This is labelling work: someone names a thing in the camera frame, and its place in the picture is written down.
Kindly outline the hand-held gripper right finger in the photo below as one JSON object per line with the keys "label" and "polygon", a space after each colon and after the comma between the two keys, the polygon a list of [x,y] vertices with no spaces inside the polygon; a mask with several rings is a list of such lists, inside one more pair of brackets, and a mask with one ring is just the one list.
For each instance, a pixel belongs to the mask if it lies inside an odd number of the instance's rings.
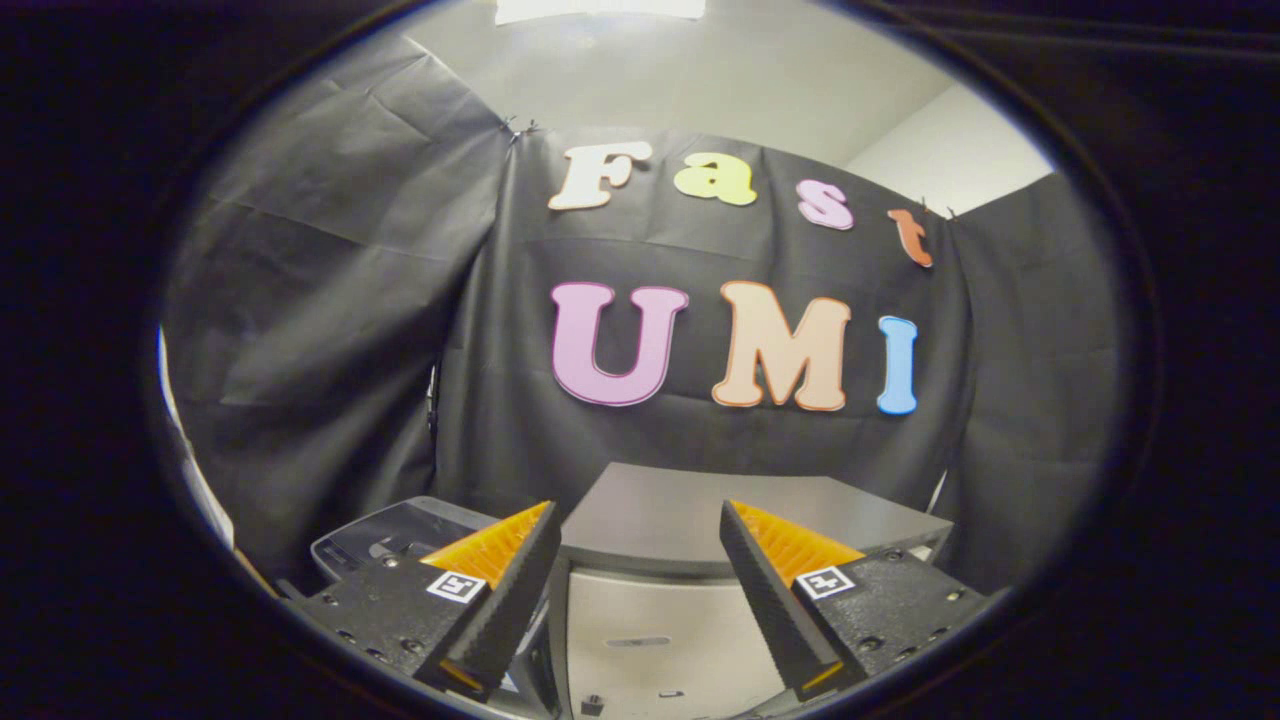
{"label": "hand-held gripper right finger", "polygon": [[719,542],[800,701],[915,659],[991,602],[901,546],[855,550],[733,500],[722,505]]}

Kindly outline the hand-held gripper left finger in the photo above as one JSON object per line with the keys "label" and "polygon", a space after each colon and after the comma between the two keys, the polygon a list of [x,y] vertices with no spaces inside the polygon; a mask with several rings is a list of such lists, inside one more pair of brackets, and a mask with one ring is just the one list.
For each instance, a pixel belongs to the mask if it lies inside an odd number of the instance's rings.
{"label": "hand-held gripper left finger", "polygon": [[332,583],[291,602],[372,660],[484,702],[538,615],[559,546],[552,501],[476,527],[466,509],[407,500],[315,542]]}

